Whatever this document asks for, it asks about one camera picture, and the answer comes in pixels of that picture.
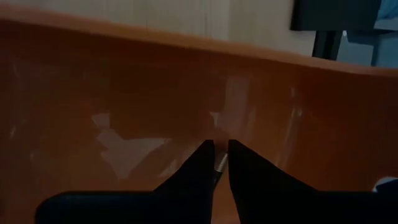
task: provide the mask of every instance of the white wall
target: white wall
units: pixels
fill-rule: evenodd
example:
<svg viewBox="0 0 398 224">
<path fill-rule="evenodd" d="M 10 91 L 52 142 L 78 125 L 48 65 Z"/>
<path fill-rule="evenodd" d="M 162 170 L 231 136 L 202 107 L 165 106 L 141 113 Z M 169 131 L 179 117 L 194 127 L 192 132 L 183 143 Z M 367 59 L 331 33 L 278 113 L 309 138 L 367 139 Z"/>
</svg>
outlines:
<svg viewBox="0 0 398 224">
<path fill-rule="evenodd" d="M 0 1 L 304 55 L 315 40 L 315 32 L 289 30 L 294 0 Z"/>
</svg>

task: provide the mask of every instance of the glossy orange surface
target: glossy orange surface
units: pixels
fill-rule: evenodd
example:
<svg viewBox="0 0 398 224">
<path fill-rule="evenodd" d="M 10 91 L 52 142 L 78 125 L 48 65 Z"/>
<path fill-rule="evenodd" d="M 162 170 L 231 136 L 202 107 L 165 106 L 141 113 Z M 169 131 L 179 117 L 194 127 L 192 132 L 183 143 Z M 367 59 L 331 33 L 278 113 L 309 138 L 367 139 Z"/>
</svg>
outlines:
<svg viewBox="0 0 398 224">
<path fill-rule="evenodd" d="M 152 190 L 204 139 L 238 139 L 320 190 L 398 176 L 395 70 L 3 12 L 2 223 L 32 223 L 43 199 L 66 190 Z M 227 172 L 213 221 L 237 220 Z"/>
</svg>

